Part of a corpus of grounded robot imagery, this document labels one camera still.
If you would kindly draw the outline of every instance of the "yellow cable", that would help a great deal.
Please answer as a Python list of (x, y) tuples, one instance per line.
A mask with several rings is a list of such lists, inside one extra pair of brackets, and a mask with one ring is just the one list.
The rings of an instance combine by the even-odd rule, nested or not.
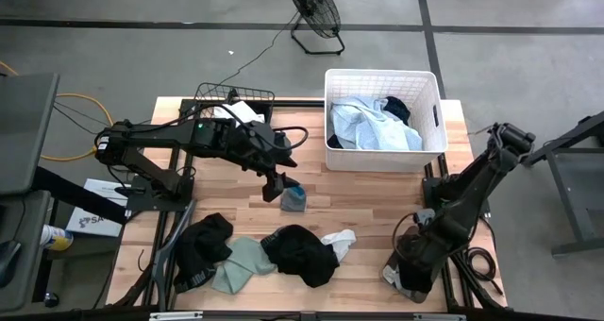
[[(15, 70), (13, 70), (12, 68), (10, 68), (10, 66), (6, 65), (4, 62), (0, 61), (0, 65), (4, 66), (13, 75), (15, 75), (15, 76), (19, 75)], [(97, 107), (99, 107), (99, 109), (101, 109), (101, 111), (103, 111), (105, 113), (105, 116), (107, 117), (107, 120), (109, 121), (109, 125), (110, 126), (113, 125), (113, 120), (111, 119), (111, 115), (109, 114), (109, 112), (107, 111), (107, 109), (105, 109), (105, 107), (103, 106), (103, 104), (101, 104), (101, 102), (99, 102), (95, 98), (92, 98), (91, 96), (88, 96), (86, 94), (80, 94), (80, 93), (60, 93), (60, 94), (57, 94), (57, 97), (74, 97), (74, 98), (81, 98), (81, 99), (86, 99), (86, 100), (92, 101), (94, 104), (96, 104)], [(79, 156), (73, 156), (73, 157), (51, 157), (51, 156), (41, 155), (41, 157), (44, 160), (47, 160), (47, 161), (77, 161), (77, 160), (81, 160), (83, 158), (86, 158), (86, 157), (88, 157), (90, 155), (93, 155), (95, 152), (96, 152), (96, 145), (93, 146), (86, 153), (84, 153), (82, 155), (79, 155)]]

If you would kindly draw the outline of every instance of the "electric fan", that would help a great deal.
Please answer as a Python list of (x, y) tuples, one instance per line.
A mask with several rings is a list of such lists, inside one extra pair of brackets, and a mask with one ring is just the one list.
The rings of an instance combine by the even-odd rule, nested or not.
[[(304, 49), (306, 54), (310, 55), (330, 55), (340, 56), (344, 51), (344, 43), (340, 38), (340, 14), (333, 3), (333, 0), (293, 0), (295, 7), (300, 15), (292, 28), (292, 39)], [(295, 31), (300, 26), (302, 19), (309, 24), (320, 37), (325, 39), (338, 38), (342, 49), (338, 51), (312, 52), (302, 44), (296, 37)]]

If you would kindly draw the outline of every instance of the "fan stand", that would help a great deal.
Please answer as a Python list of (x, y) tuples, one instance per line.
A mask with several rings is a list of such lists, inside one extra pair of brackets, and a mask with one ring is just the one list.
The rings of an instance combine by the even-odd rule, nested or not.
[(300, 47), (302, 47), (302, 49), (304, 50), (304, 53), (306, 54), (310, 54), (310, 55), (337, 55), (340, 56), (342, 54), (342, 52), (345, 50), (345, 46), (344, 46), (344, 42), (342, 42), (342, 38), (340, 38), (340, 34), (336, 33), (336, 38), (338, 38), (338, 42), (340, 42), (340, 45), (342, 46), (341, 50), (338, 51), (322, 51), (322, 52), (312, 52), (309, 51), (308, 48), (306, 48), (306, 46), (304, 46), (302, 44), (302, 42), (300, 42), (300, 40), (298, 40), (295, 37), (294, 32), (298, 29), (298, 27), (300, 26), (300, 22), (302, 21), (302, 15), (298, 16), (298, 20), (295, 22), (294, 28), (292, 28), (292, 39), (294, 39), (295, 42), (297, 42), (298, 45), (300, 45)]

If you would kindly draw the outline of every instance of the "white box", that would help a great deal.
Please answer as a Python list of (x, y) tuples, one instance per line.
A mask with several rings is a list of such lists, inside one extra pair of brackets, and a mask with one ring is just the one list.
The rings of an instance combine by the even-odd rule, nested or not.
[[(352, 95), (395, 96), (411, 112), (410, 127), (419, 132), (424, 151), (344, 150), (327, 145), (333, 135), (331, 102)], [(424, 71), (340, 70), (325, 73), (325, 148), (329, 170), (418, 172), (447, 148), (445, 119), (436, 76)]]

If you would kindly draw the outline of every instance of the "blue cloth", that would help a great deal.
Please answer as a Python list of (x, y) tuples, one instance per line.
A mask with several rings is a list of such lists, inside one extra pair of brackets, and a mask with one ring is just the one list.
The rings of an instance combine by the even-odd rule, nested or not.
[(331, 122), (344, 149), (422, 151), (422, 137), (393, 114), (387, 99), (349, 96), (332, 102)]

